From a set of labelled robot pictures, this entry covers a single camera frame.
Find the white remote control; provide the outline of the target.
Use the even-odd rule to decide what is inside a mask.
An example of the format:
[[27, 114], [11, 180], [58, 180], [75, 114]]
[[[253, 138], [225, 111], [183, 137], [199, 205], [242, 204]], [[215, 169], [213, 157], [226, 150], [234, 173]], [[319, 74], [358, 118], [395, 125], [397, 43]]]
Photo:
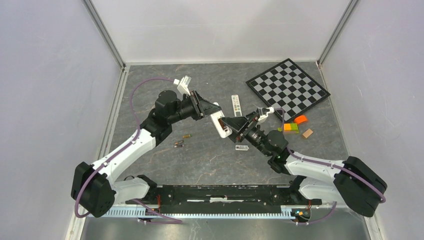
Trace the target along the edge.
[[222, 139], [225, 139], [229, 137], [233, 132], [228, 126], [224, 124], [224, 122], [222, 121], [223, 117], [225, 117], [225, 115], [222, 110], [219, 110], [210, 115], [212, 123], [214, 124], [219, 136]]

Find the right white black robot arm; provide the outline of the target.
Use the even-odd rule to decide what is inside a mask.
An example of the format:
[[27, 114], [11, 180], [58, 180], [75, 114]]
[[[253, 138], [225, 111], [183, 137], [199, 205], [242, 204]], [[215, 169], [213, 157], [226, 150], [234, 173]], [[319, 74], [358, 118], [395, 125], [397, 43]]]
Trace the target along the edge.
[[308, 200], [345, 203], [364, 217], [372, 217], [384, 196], [387, 183], [360, 158], [328, 160], [310, 157], [289, 149], [284, 134], [278, 130], [265, 133], [257, 112], [248, 116], [225, 117], [217, 120], [218, 129], [231, 131], [229, 138], [236, 144], [248, 141], [268, 157], [267, 163], [278, 174], [296, 176], [295, 187], [289, 189], [289, 199], [295, 204]]

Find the white battery cover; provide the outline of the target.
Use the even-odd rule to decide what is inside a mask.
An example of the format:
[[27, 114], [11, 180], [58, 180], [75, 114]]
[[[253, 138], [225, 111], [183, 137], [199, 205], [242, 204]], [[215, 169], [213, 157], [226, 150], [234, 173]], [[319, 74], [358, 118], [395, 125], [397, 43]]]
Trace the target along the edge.
[[236, 145], [235, 150], [236, 151], [248, 151], [249, 146], [248, 145]]

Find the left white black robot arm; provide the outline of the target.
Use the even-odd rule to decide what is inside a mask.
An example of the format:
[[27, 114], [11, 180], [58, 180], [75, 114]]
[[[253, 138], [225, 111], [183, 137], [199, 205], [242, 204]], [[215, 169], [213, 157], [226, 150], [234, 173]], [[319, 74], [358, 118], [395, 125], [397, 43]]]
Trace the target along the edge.
[[182, 99], [172, 90], [162, 91], [147, 118], [125, 142], [92, 164], [83, 161], [77, 165], [71, 187], [75, 215], [99, 218], [114, 204], [133, 199], [153, 203], [157, 190], [145, 179], [118, 181], [117, 178], [142, 155], [161, 144], [172, 133], [174, 123], [187, 118], [198, 121], [221, 110], [196, 91], [184, 94]]

